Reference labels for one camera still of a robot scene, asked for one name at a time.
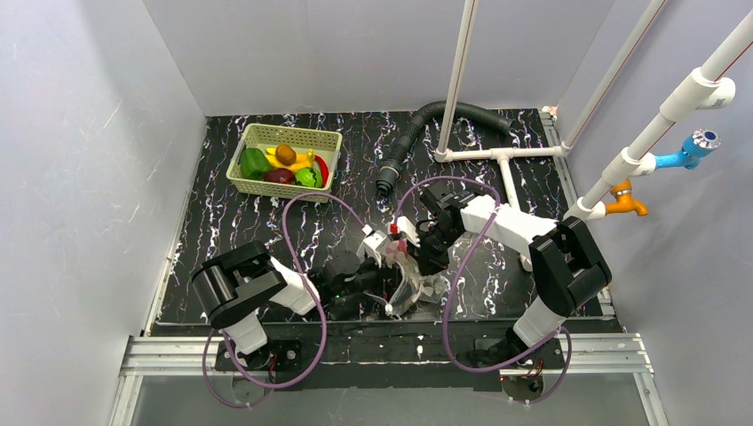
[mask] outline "red chili pepper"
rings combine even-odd
[[[329,176],[329,167],[327,167],[327,162],[324,161],[323,158],[321,158],[319,155],[315,155],[314,159],[316,160],[316,163],[319,164],[319,171],[321,172],[321,187],[327,186],[327,178]]]

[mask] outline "light gray floor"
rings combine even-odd
[[[229,396],[229,377],[212,380]],[[141,389],[137,425],[647,425],[632,375],[569,375],[530,408],[508,403],[502,392],[351,388],[278,392],[248,411],[221,406],[200,376],[149,376]]]

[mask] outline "water tap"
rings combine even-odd
[[[613,213],[627,213],[629,211],[635,211],[638,216],[645,216],[648,214],[648,209],[642,202],[633,199],[633,186],[630,184],[630,179],[625,179],[624,182],[612,188],[609,191],[617,202],[606,205],[606,213],[611,215]]]
[[[701,164],[701,158],[719,148],[721,139],[712,130],[698,129],[683,142],[682,148],[674,154],[657,155],[656,168],[685,167],[693,170]]]

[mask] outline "red object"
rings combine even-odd
[[[290,185],[296,181],[296,175],[288,169],[269,170],[264,175],[264,181]]]
[[[315,155],[313,158],[317,164],[319,164],[319,171],[321,172],[321,187],[327,186],[327,179],[329,178],[329,167],[327,163],[319,155]]]

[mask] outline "black flexible hose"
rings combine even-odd
[[[405,134],[398,138],[398,141],[392,146],[390,154],[382,160],[382,168],[379,170],[379,177],[376,179],[376,192],[386,196],[395,187],[397,180],[400,178],[400,169],[402,163],[408,157],[410,148],[416,142],[418,134],[424,128],[426,123],[432,118],[439,117],[445,112],[444,100],[432,102],[421,106],[412,117]],[[458,102],[455,107],[455,115],[468,118],[477,124],[482,124],[500,133],[510,131],[512,120],[499,115],[494,111],[489,111],[480,106],[464,104]]]

